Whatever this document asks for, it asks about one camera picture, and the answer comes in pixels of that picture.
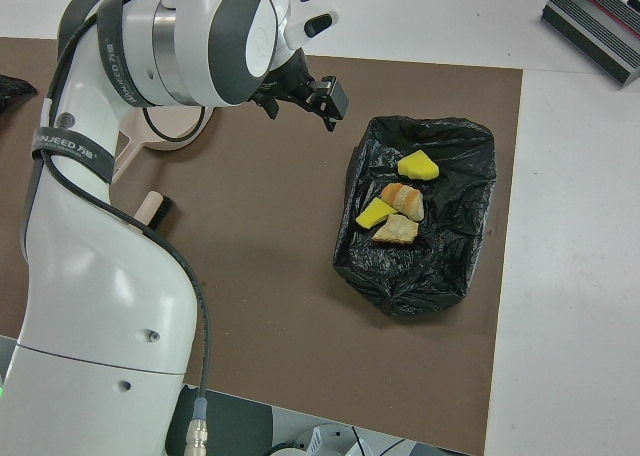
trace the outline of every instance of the trash bag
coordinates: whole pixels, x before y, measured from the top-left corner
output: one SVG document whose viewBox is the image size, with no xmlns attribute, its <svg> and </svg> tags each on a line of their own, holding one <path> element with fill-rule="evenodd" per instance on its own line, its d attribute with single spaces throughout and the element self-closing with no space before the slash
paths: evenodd
<svg viewBox="0 0 640 456">
<path fill-rule="evenodd" d="M 24 94 L 36 94 L 36 88 L 22 79 L 10 78 L 0 74 L 0 113 L 4 111 L 12 98 Z"/>
<path fill-rule="evenodd" d="M 422 149 L 440 168 L 431 181 L 397 173 L 398 160 Z M 392 315 L 441 311 L 467 293 L 496 178 L 493 135 L 467 119 L 377 117 L 355 148 L 333 266 L 351 286 Z M 389 183 L 422 191 L 425 218 L 410 245 L 375 243 L 379 228 L 355 218 Z"/>
</svg>

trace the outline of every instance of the brown mat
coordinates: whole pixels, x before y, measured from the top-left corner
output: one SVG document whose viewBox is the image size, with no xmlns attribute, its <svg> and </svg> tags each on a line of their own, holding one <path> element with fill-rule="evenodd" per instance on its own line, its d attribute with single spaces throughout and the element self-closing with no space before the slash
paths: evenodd
<svg viewBox="0 0 640 456">
<path fill-rule="evenodd" d="M 0 334 L 16 336 L 29 146 L 54 43 L 0 39 L 0 48 L 0 73 L 41 91 L 0 116 Z M 284 104 L 275 122 L 253 104 L 218 110 L 184 150 L 143 152 L 114 186 L 114 203 L 133 212 L 150 189 L 175 200 L 169 238 L 206 285 L 214 319 L 214 389 L 480 454 L 522 72 L 325 57 L 310 66 L 336 74 L 351 100 L 335 133 Z M 475 278 L 467 299 L 442 314 L 389 318 L 331 267 L 351 151 L 369 119 L 393 114 L 465 117 L 496 138 L 498 182 Z"/>
</svg>

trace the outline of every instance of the white tabletop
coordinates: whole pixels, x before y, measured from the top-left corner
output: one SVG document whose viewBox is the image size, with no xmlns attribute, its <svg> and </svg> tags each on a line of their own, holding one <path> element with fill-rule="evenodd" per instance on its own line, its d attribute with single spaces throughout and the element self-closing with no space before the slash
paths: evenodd
<svg viewBox="0 0 640 456">
<path fill-rule="evenodd" d="M 68 1 L 0 0 L 0 36 L 54 38 Z M 335 1 L 309 54 L 525 70 L 486 454 L 635 454 L 640 82 L 543 25 L 547 0 Z"/>
</svg>

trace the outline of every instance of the red wire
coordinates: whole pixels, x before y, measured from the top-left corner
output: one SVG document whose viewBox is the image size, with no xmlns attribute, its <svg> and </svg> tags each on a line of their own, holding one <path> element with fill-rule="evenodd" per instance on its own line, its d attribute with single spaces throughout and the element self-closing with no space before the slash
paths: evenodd
<svg viewBox="0 0 640 456">
<path fill-rule="evenodd" d="M 617 22 L 618 24 L 624 26 L 625 29 L 627 29 L 631 34 L 633 34 L 636 38 L 640 39 L 640 32 L 636 31 L 634 28 L 632 28 L 631 26 L 629 26 L 627 23 L 625 23 L 624 21 L 622 21 L 619 17 L 617 17 L 615 14 L 613 14 L 611 11 L 609 11 L 607 8 L 605 8 L 604 6 L 602 6 L 602 4 L 600 4 L 597 0 L 589 0 L 591 1 L 593 4 L 595 4 L 600 11 L 602 11 L 604 14 L 606 14 L 607 16 L 609 16 L 611 19 L 613 19 L 615 22 Z"/>
</svg>

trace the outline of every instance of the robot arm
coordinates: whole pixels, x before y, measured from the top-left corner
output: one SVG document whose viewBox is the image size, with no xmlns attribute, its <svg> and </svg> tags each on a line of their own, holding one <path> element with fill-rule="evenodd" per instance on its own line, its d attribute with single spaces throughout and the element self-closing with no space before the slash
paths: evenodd
<svg viewBox="0 0 640 456">
<path fill-rule="evenodd" d="M 313 80 L 300 49 L 337 21 L 321 1 L 75 0 L 85 10 L 61 31 L 34 138 L 29 298 L 0 398 L 3 455 L 164 453 L 194 294 L 204 299 L 175 249 L 109 203 L 120 120 L 131 107 L 249 100 L 275 117 L 280 99 L 333 129 L 346 97 L 335 78 Z M 204 454 L 193 426 L 188 450 Z"/>
</svg>

